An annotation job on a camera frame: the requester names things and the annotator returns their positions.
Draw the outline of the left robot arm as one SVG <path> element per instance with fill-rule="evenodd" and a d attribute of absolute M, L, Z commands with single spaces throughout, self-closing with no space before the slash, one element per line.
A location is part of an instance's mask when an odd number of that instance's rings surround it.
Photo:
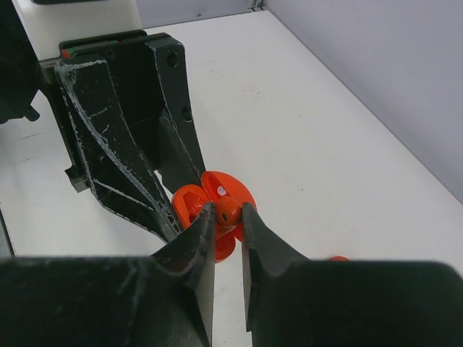
<path fill-rule="evenodd" d="M 205 164 L 181 42 L 146 33 L 134 1 L 3 1 L 1 121 L 37 120 L 37 93 L 77 191 L 164 241 L 187 229 L 168 193 Z"/>

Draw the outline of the red case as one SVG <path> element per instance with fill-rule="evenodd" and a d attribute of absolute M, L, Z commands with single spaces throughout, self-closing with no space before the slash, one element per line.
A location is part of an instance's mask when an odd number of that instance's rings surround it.
<path fill-rule="evenodd" d="M 329 260 L 335 261 L 335 262 L 348 262 L 349 258 L 345 256 L 341 256 L 341 255 L 336 255 L 336 256 L 330 257 Z"/>
<path fill-rule="evenodd" d="M 250 190 L 237 178 L 221 171 L 205 171 L 199 184 L 180 187 L 171 199 L 182 227 L 189 228 L 204 205 L 215 208 L 215 259 L 224 261 L 243 240 L 243 204 L 257 207 Z"/>

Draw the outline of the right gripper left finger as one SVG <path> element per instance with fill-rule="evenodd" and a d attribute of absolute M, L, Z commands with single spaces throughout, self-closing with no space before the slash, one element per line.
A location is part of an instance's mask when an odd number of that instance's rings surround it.
<path fill-rule="evenodd" d="M 210 346 L 215 208 L 145 257 L 1 261 L 3 346 Z"/>

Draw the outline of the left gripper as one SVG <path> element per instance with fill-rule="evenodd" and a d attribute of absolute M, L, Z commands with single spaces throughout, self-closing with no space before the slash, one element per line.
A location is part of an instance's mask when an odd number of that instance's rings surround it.
<path fill-rule="evenodd" d="M 181 226 L 153 169 L 167 188 L 198 185 L 205 172 L 183 44 L 133 30 L 59 48 L 39 64 L 41 89 L 72 162 L 72 186 L 90 187 L 110 213 L 174 240 Z"/>

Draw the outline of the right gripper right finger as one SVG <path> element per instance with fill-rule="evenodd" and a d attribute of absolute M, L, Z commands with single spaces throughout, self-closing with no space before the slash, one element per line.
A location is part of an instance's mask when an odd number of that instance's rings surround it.
<path fill-rule="evenodd" d="M 242 208 L 254 346 L 460 346 L 462 278 L 425 261 L 310 260 Z"/>

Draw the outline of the red earbud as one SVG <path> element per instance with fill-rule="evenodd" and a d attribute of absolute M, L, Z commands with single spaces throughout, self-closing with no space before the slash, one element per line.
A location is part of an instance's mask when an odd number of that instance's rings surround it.
<path fill-rule="evenodd" d="M 231 228 L 241 222 L 242 206 L 234 198 L 223 196 L 216 203 L 216 222 L 224 228 Z"/>

